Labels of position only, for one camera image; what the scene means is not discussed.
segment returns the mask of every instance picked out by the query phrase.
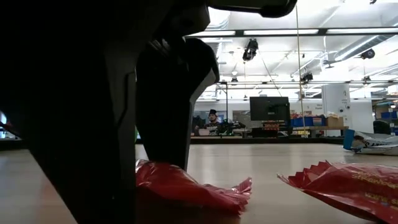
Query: person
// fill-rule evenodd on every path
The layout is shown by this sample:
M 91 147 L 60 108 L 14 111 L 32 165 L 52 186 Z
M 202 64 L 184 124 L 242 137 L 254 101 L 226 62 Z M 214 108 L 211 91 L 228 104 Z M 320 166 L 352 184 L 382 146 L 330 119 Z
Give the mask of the person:
M 211 109 L 209 112 L 209 123 L 205 124 L 205 129 L 208 129 L 210 132 L 210 136 L 218 134 L 218 128 L 220 126 L 220 122 L 218 122 L 217 111 Z

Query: red plastic bag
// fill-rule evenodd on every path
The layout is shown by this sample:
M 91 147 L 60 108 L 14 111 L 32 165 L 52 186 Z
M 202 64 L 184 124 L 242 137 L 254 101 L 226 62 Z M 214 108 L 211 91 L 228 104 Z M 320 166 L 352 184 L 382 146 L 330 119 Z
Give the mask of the red plastic bag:
M 278 178 L 359 218 L 398 223 L 398 167 L 326 161 Z
M 138 160 L 136 185 L 167 200 L 241 213 L 251 194 L 251 178 L 231 189 L 201 185 L 184 170 L 166 163 Z

